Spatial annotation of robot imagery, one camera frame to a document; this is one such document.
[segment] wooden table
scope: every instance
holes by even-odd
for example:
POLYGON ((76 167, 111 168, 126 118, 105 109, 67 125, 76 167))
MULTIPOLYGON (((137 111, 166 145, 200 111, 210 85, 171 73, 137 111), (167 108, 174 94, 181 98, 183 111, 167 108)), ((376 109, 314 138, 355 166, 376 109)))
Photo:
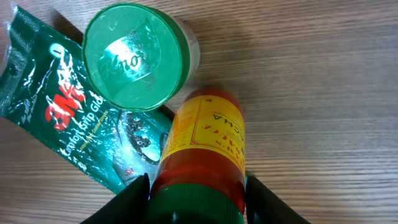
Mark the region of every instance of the wooden table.
MULTIPOLYGON (((116 0, 18 2, 78 38, 56 11, 84 31, 116 0)), ((247 170, 299 214, 398 222, 396 0, 138 2, 185 21, 201 44, 199 72, 167 106, 224 86, 244 110, 247 170)), ((78 223, 113 197, 5 119, 0 138, 1 223, 78 223)))

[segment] jar lid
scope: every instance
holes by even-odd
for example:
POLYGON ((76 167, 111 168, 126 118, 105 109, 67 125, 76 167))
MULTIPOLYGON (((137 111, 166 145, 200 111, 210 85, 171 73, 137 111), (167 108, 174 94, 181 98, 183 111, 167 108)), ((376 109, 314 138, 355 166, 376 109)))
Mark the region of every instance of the jar lid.
POLYGON ((189 46, 168 15, 115 4, 89 23, 83 60, 95 90, 119 108, 148 111, 174 96, 188 76, 189 46))
POLYGON ((201 184, 175 184, 150 200, 144 223, 243 224, 243 215, 227 196, 201 184))

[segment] bottle label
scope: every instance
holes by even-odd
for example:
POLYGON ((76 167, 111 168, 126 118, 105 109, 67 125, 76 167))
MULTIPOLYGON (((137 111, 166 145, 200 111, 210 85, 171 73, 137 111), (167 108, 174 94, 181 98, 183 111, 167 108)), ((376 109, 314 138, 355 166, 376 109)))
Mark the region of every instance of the bottle label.
POLYGON ((191 148, 208 149, 227 157, 245 176, 244 121, 230 101, 218 96, 197 96, 175 115, 160 162, 191 148))

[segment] sauce bottle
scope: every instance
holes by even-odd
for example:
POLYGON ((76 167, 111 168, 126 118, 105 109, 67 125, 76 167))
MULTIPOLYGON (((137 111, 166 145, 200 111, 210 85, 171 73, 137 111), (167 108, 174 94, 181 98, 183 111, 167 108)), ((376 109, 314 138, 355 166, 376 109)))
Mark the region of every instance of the sauce bottle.
POLYGON ((244 223, 244 132, 227 91, 190 94, 175 115, 145 223, 244 223))

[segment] green plastic package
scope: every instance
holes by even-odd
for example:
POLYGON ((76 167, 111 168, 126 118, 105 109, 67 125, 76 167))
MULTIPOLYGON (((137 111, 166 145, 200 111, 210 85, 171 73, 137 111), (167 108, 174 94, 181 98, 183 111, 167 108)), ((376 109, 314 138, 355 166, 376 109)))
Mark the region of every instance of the green plastic package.
POLYGON ((76 42, 12 10, 0 115, 116 194, 144 173, 153 181, 171 120, 109 104, 89 84, 76 42))

